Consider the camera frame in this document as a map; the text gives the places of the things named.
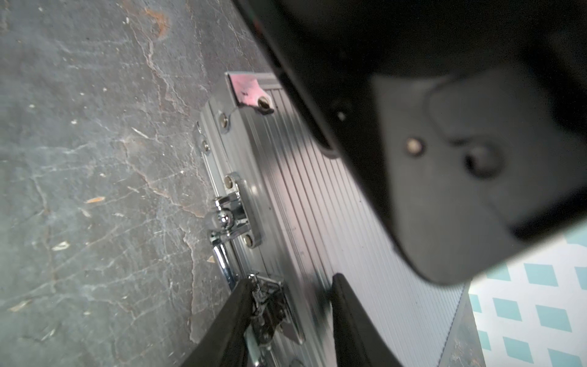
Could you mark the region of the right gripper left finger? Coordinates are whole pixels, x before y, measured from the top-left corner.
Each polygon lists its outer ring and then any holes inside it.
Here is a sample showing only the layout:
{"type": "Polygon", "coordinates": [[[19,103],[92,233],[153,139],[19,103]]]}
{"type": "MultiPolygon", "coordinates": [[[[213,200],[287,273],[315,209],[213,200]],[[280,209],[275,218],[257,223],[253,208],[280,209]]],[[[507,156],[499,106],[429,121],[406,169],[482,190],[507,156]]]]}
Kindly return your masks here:
{"type": "Polygon", "coordinates": [[[247,366],[245,333],[252,314],[252,281],[240,280],[204,338],[181,366],[247,366]]]}

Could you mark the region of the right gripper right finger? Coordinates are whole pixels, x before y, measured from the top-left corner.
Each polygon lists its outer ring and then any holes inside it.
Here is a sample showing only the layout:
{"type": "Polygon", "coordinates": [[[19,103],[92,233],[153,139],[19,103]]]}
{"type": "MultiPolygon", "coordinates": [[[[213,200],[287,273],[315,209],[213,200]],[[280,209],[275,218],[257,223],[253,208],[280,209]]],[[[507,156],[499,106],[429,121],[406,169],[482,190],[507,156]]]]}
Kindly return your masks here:
{"type": "Polygon", "coordinates": [[[333,337],[338,366],[399,366],[345,276],[333,275],[333,337]]]}

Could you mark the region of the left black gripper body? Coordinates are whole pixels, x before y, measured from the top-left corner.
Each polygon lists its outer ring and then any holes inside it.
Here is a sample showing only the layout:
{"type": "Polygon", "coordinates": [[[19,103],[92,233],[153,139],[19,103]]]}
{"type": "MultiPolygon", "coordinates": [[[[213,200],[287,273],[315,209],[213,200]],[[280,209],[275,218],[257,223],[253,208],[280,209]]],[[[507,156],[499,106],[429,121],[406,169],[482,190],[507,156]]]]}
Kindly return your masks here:
{"type": "Polygon", "coordinates": [[[237,1],[400,254],[469,280],[586,220],[584,1],[237,1]]]}

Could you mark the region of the silver aluminium poker case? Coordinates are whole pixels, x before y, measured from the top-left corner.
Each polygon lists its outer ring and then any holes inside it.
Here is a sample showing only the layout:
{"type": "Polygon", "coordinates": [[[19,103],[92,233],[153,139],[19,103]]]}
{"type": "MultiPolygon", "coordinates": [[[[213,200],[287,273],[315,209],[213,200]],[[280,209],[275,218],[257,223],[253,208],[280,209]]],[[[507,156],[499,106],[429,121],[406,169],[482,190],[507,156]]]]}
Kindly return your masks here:
{"type": "Polygon", "coordinates": [[[448,365],[464,287],[434,286],[412,271],[274,75],[224,74],[197,128],[214,190],[215,257],[230,286],[253,285],[250,365],[336,365],[337,274],[401,365],[448,365]]]}

